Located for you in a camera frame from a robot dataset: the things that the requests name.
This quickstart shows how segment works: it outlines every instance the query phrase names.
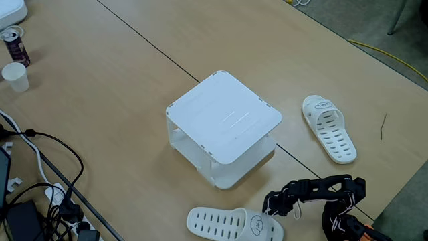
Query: white slipper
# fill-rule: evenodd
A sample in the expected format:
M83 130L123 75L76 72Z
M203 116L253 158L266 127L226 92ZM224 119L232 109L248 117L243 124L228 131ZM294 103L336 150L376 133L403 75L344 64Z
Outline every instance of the white slipper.
M343 114L331 101L317 95L308 96L303 101L302 112L333 161L347 164L356 159L356 149L346 132Z
M276 220L245 208L193 208L187 216L187 228L195 235L216 241L282 241L284 237Z

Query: chair leg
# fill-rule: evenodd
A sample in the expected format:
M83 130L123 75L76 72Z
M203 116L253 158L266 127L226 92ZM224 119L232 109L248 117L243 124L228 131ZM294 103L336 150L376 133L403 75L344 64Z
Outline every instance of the chair leg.
M399 10L397 11L397 14L395 15L395 19L393 21L393 24L389 28L388 35L392 35L394 33L395 26L399 22L400 16L403 13L404 7L406 6L406 2L407 2L407 0L401 1L401 6L400 6Z

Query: logo on slipper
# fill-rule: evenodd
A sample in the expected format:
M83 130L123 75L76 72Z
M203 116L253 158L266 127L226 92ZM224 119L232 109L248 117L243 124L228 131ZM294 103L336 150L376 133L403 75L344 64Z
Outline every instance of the logo on slipper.
M323 108L329 108L329 107L331 107L331 106L333 106L333 105L332 105L332 103L330 103L330 102L321 102L320 104L317 104L317 105L315 106L315 109L317 109L317 110L322 110Z
M251 218L251 231L253 231L253 234L256 236L259 236L261 234L261 231L263 230L263 221L261 219L261 216L256 215Z

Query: white paper cup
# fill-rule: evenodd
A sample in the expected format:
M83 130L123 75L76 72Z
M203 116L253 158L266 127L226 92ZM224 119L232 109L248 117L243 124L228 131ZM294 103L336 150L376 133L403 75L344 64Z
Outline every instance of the white paper cup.
M3 68L1 75L11 84L14 91L24 92L28 90L27 68L23 64L10 63Z

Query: white lid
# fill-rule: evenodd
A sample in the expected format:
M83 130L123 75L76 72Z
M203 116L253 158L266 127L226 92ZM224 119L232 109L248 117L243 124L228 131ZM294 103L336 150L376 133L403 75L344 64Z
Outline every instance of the white lid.
M230 164L282 116L226 71L217 71L167 108L183 132L220 164Z

